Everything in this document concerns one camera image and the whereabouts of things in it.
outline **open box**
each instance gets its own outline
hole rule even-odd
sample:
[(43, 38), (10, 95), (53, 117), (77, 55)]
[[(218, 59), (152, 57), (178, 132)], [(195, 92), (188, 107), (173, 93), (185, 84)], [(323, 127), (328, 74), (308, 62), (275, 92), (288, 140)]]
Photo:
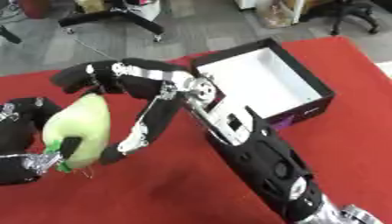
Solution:
[[(236, 107), (251, 107), (276, 129), (323, 113), (334, 97), (271, 38), (197, 58), (192, 70), (211, 76)], [(214, 116), (213, 110), (207, 113)]]

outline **red carpet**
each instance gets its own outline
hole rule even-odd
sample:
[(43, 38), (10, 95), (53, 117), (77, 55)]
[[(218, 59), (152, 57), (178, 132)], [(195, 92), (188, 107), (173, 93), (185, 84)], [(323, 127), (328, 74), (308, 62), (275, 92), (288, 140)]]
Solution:
[[(284, 47), (337, 93), (325, 114), (282, 134), (340, 205), (354, 203), (392, 223), (392, 87), (344, 38)], [(75, 95), (52, 87), (54, 72), (0, 79), (0, 101), (46, 95), (66, 106)], [(108, 96), (113, 141), (144, 103)], [(94, 178), (51, 171), (35, 184), (0, 188), (0, 223), (282, 223), (225, 166), (184, 111), (150, 148), (94, 168)]]

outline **gray floor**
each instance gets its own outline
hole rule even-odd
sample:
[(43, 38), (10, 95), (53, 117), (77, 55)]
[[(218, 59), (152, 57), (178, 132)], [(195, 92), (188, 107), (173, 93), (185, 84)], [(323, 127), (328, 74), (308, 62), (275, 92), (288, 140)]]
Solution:
[[(75, 26), (74, 35), (65, 34), (57, 19), (70, 7), (54, 7), (50, 18), (26, 19), (7, 24), (24, 42), (13, 45), (0, 39), (0, 74), (20, 74), (44, 69), (61, 69), (108, 57), (141, 57), (168, 60), (189, 53), (219, 50), (258, 39), (273, 37), (293, 41), (328, 36), (331, 21), (324, 18), (283, 29), (263, 28), (253, 11), (240, 12), (233, 0), (163, 0), (157, 22), (166, 29), (164, 41), (153, 43), (147, 31), (121, 20)], [(374, 16), (381, 32), (368, 35), (361, 21), (348, 19), (342, 26), (347, 35), (374, 62), (392, 60), (392, 14), (376, 7)]]

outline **cable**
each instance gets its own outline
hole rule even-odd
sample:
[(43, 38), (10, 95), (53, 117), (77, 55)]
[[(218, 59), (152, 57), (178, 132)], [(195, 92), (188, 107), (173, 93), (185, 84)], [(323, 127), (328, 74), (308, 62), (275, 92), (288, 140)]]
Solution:
[(117, 59), (117, 58), (115, 58), (115, 57), (112, 57), (112, 56), (110, 56), (110, 55), (107, 55), (105, 52), (102, 52), (102, 51), (100, 51), (100, 50), (98, 50), (98, 49), (96, 49), (96, 48), (93, 48), (92, 46), (89, 46), (89, 45), (85, 44), (84, 42), (82, 42), (81, 40), (79, 40), (79, 39), (77, 39), (77, 38), (74, 38), (73, 40), (76, 41), (77, 43), (79, 43), (79, 44), (85, 46), (86, 48), (89, 48), (90, 50), (93, 50), (93, 51), (95, 51), (96, 53), (99, 53), (100, 55), (102, 55), (102, 56), (104, 56), (104, 57), (106, 57), (106, 58), (108, 58), (108, 59), (110, 59), (110, 60), (117, 60), (117, 61), (120, 61), (120, 59)]

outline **office chair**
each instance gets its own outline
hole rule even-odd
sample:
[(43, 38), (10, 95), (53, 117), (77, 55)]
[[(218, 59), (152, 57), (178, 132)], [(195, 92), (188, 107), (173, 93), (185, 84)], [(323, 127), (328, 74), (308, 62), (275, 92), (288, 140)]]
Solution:
[(368, 31), (370, 34), (376, 34), (379, 31), (377, 21), (372, 17), (371, 3), (364, 3), (355, 0), (335, 0), (332, 3), (322, 4), (309, 10), (306, 15), (303, 15), (300, 21), (308, 21), (311, 18), (332, 16), (335, 22), (332, 26), (331, 35), (340, 34), (340, 24), (346, 16), (355, 16), (367, 21), (371, 25)]
[[(101, 19), (121, 17), (154, 33), (154, 42), (159, 42), (162, 39), (164, 28), (159, 24), (156, 24), (146, 18), (138, 16), (137, 14), (132, 12), (131, 8), (129, 8), (127, 5), (142, 5), (141, 3), (148, 4), (150, 2), (151, 0), (110, 0), (111, 8), (109, 10), (97, 11), (87, 14), (81, 13), (75, 14), (71, 17), (65, 17), (59, 20), (59, 26), (65, 28), (70, 25), (79, 25), (88, 22), (98, 21)], [(75, 10), (77, 12), (83, 12), (83, 9), (77, 5)], [(71, 28), (66, 28), (66, 32), (72, 34), (74, 33), (74, 30), (72, 30)]]

